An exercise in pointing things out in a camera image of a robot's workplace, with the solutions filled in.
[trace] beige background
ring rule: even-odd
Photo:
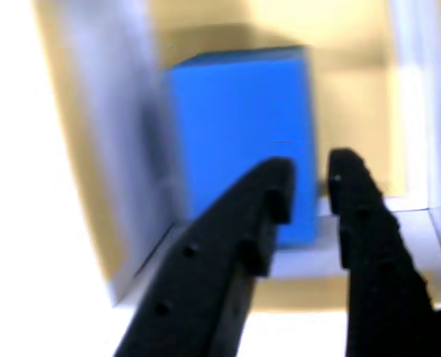
[[[331,148],[352,147],[387,195],[405,192],[386,1],[149,1],[163,66],[208,51],[307,46],[320,178]]]

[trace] blue cube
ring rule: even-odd
[[[254,165],[294,160],[293,220],[280,245],[316,236],[315,133],[308,65],[302,48],[203,54],[169,73],[195,219]]]

